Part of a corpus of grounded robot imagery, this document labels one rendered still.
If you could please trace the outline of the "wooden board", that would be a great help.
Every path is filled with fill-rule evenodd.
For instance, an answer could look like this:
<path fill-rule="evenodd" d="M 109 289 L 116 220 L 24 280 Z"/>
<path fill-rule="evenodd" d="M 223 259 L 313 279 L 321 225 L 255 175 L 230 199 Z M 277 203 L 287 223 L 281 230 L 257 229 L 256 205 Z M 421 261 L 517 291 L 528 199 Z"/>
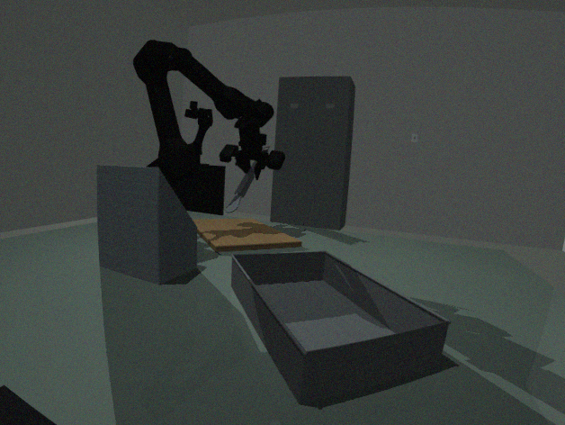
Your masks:
<path fill-rule="evenodd" d="M 199 234 L 215 251 L 301 247 L 302 241 L 254 219 L 193 220 Z"/>

